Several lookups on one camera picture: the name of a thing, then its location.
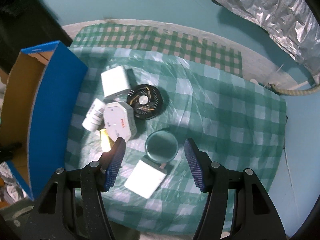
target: white power adapter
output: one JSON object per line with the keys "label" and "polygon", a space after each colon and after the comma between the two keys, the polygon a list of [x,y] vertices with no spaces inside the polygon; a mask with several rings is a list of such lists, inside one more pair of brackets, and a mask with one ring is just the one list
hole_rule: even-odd
{"label": "white power adapter", "polygon": [[114,142],[118,137],[122,137],[127,142],[137,133],[133,108],[126,102],[107,104],[103,118],[108,135]]}
{"label": "white power adapter", "polygon": [[130,91],[130,84],[124,66],[118,66],[101,73],[104,96],[113,99]]}

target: white box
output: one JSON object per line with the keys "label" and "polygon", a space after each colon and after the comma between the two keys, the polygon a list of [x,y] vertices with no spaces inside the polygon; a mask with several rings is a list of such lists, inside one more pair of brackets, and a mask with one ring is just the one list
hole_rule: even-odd
{"label": "white box", "polygon": [[104,96],[108,99],[128,94],[130,84],[124,66],[118,66],[101,73]]}
{"label": "white box", "polygon": [[150,198],[166,174],[139,160],[124,186],[144,198]]}
{"label": "white box", "polygon": [[127,142],[137,133],[133,108],[126,102],[107,104],[103,119],[108,135],[114,142],[118,137],[122,137]]}

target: blue cardboard box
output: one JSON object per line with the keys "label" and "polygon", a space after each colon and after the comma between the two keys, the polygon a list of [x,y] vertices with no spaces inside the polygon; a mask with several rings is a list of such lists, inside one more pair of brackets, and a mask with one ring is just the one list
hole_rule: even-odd
{"label": "blue cardboard box", "polygon": [[0,143],[21,142],[7,164],[34,200],[64,167],[71,115],[87,72],[62,42],[21,50],[9,74],[1,112]]}

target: fan hub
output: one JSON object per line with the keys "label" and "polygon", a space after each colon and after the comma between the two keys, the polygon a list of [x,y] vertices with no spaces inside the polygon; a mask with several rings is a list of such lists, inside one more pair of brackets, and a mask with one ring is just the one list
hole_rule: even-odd
{"label": "fan hub", "polygon": [[149,99],[148,99],[148,97],[147,96],[141,96],[141,97],[139,97],[139,103],[141,104],[141,105],[146,105],[147,103],[149,102]]}

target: gingham cloth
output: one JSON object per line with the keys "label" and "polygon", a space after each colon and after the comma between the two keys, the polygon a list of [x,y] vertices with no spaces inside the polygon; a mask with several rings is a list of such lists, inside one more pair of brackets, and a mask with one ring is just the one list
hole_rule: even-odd
{"label": "gingham cloth", "polygon": [[[138,134],[127,143],[115,185],[102,194],[109,219],[140,231],[196,231],[207,194],[194,184],[184,156],[183,142],[189,137],[228,169],[252,168],[266,189],[270,188],[284,144],[286,103],[279,96],[217,68],[154,51],[101,47],[71,50],[89,70],[72,115],[67,169],[82,168],[102,154],[99,132],[90,133],[81,125],[94,98],[103,98],[101,72],[123,65],[131,83],[158,87],[165,103],[158,117],[136,119]],[[124,183],[145,155],[147,136],[160,129],[175,134],[180,149],[158,190],[144,199],[126,189]],[[230,194],[226,230],[231,225],[232,209]]]}
{"label": "gingham cloth", "polygon": [[83,28],[70,46],[157,51],[242,77],[241,52],[210,40],[152,26],[102,23]]}

